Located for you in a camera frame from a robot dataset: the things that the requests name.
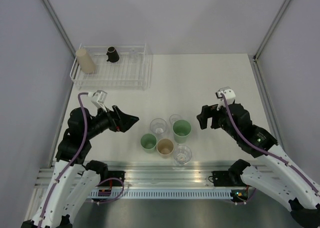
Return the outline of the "short green plastic cup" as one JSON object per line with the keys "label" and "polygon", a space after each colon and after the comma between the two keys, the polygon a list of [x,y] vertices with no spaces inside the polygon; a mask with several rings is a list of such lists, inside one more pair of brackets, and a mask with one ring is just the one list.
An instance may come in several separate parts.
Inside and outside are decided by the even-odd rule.
{"label": "short green plastic cup", "polygon": [[146,133],[141,137],[140,145],[146,153],[153,153],[156,150],[157,138],[151,133]]}

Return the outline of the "tall green plastic cup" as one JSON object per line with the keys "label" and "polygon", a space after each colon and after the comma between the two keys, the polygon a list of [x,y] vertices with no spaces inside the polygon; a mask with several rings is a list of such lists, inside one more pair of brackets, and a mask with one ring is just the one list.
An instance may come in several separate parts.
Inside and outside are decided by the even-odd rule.
{"label": "tall green plastic cup", "polygon": [[178,144],[183,144],[187,141],[188,136],[192,131],[192,127],[187,120],[180,119],[174,122],[172,126],[172,130],[173,130],[174,140]]}

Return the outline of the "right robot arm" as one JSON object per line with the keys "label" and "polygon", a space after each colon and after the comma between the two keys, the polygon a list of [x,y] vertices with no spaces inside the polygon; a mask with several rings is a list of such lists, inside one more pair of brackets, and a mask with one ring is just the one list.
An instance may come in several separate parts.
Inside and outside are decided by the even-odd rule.
{"label": "right robot arm", "polygon": [[267,130],[253,124],[250,113],[241,104],[204,105],[196,118],[202,130],[212,119],[212,129],[224,130],[242,151],[280,178],[276,181],[239,159],[228,169],[231,184],[245,184],[263,192],[285,207],[303,228],[320,226],[320,185],[293,162]]}

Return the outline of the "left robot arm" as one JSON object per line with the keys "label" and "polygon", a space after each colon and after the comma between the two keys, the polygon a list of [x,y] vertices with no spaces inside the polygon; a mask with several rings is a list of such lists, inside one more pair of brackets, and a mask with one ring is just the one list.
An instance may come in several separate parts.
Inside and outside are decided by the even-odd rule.
{"label": "left robot arm", "polygon": [[71,228],[81,206],[96,186],[109,181],[106,163],[92,160],[84,164],[91,149],[90,140],[105,130],[127,132],[139,121],[123,113],[116,105],[112,110],[98,108],[95,116],[82,106],[73,109],[68,128],[58,145],[53,174],[45,196],[23,228]]}

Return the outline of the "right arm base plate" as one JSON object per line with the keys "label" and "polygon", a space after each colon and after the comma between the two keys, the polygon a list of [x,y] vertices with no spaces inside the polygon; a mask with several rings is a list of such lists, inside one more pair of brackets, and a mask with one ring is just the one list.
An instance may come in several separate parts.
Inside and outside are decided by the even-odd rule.
{"label": "right arm base plate", "polygon": [[241,180],[231,178],[227,170],[212,171],[212,181],[214,187],[245,188],[247,186]]}

